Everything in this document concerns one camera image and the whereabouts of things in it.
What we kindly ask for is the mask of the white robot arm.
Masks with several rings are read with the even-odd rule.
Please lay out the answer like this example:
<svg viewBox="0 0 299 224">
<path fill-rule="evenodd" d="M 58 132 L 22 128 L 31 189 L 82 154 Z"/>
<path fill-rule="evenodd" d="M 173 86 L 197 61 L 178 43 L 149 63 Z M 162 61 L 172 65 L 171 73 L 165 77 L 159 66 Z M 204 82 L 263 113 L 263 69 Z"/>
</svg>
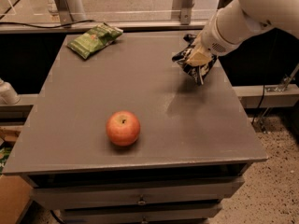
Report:
<svg viewBox="0 0 299 224">
<path fill-rule="evenodd" d="M 192 43 L 187 64 L 202 66 L 245 40 L 274 28 L 299 38 L 299 0 L 233 0 L 219 9 Z"/>
</svg>

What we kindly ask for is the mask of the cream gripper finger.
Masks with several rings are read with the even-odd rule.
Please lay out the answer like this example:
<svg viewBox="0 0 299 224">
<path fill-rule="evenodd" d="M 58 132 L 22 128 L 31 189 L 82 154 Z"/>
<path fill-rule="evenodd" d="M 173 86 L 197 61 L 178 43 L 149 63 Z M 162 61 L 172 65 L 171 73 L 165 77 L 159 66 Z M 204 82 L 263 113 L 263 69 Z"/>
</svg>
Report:
<svg viewBox="0 0 299 224">
<path fill-rule="evenodd" d="M 203 66 L 212 60 L 212 54 L 202 45 L 195 46 L 187 59 L 190 66 Z"/>
</svg>

